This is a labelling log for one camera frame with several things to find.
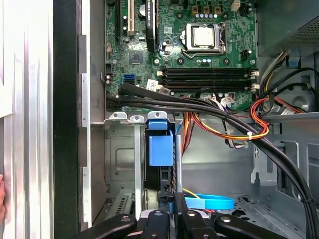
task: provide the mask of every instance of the white cable tie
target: white cable tie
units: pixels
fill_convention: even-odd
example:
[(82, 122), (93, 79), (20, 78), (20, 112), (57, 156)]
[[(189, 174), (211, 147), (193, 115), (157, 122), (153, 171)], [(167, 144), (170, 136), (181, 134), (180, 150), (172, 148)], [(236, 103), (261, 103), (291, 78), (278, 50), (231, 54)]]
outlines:
[(251, 141), (253, 139), (253, 133), (252, 132), (248, 132), (247, 136), (249, 137), (249, 141)]

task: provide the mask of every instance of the yellow wire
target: yellow wire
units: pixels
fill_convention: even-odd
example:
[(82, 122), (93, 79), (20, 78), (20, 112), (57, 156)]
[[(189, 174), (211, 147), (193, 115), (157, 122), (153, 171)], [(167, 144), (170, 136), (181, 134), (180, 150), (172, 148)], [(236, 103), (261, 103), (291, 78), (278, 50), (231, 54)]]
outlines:
[(266, 85), (265, 85), (265, 91), (268, 90), (269, 82), (271, 81), (271, 78), (272, 78), (273, 75), (274, 75), (274, 72), (272, 72), (272, 73), (269, 75), (269, 77), (268, 77), (268, 79), (267, 79), (267, 82), (266, 82)]
[(199, 196), (197, 196), (195, 193), (191, 192), (190, 190), (187, 190), (187, 189), (183, 188), (183, 191), (185, 191), (185, 192), (187, 192), (187, 193), (193, 195), (193, 196), (196, 197), (196, 198), (200, 198)]
[[(240, 136), (240, 137), (234, 137), (234, 136), (233, 136), (233, 137), (227, 137), (227, 136), (224, 136), (221, 132), (218, 132), (217, 130), (214, 130), (213, 128), (209, 127), (209, 126), (206, 125), (205, 123), (202, 122), (201, 124), (202, 124), (205, 128), (207, 128), (208, 130), (210, 130), (210, 131), (212, 131), (212, 132), (214, 132), (214, 133), (216, 133), (216, 134), (222, 135), (223, 138), (234, 139), (234, 140), (243, 140), (243, 141), (245, 141), (245, 140), (250, 140), (250, 137), (248, 137), (248, 136)], [(265, 133), (259, 134), (259, 135), (253, 135), (253, 136), (251, 137), (251, 139), (259, 139), (259, 138), (261, 138), (261, 137), (265, 137), (268, 133), (269, 133), (269, 129), (267, 128), (267, 131), (266, 131)]]
[[(279, 59), (279, 62), (281, 62), (289, 53), (290, 53), (290, 51), (287, 51), (284, 55), (282, 55), (282, 57)], [(269, 82), (271, 81), (271, 78), (273, 77), (274, 72), (275, 71), (272, 71), (271, 74), (269, 75), (269, 77), (267, 78), (267, 82), (265, 85), (265, 91), (268, 90)]]

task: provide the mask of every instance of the silver metal frame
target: silver metal frame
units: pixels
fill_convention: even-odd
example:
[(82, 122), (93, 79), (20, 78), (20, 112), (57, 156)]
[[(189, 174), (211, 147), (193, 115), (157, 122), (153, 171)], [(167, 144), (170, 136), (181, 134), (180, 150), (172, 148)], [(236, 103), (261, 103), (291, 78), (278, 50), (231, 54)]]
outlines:
[(0, 3), (0, 76), (12, 92), (4, 118), (5, 239), (53, 230), (53, 0)]
[(80, 76), (82, 83), (82, 127), (86, 128), (86, 166), (82, 167), (83, 222), (92, 226), (92, 176), (91, 176), (91, 61), (90, 61), (90, 0), (82, 0), (81, 35), (86, 38), (84, 56), (86, 72)]

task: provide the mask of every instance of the pci slot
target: pci slot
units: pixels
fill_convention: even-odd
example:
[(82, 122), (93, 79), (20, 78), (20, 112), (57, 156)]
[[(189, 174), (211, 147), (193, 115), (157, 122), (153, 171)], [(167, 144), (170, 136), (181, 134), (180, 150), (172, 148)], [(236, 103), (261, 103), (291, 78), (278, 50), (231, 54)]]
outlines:
[(134, 0), (128, 0), (128, 35), (134, 36)]

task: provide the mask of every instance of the cpu socket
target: cpu socket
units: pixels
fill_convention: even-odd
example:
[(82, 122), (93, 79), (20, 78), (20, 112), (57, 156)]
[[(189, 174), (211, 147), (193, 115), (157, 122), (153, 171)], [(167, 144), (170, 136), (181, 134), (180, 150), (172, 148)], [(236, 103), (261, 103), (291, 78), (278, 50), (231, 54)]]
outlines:
[(222, 55), (226, 52), (225, 24), (188, 23), (180, 36), (183, 52)]

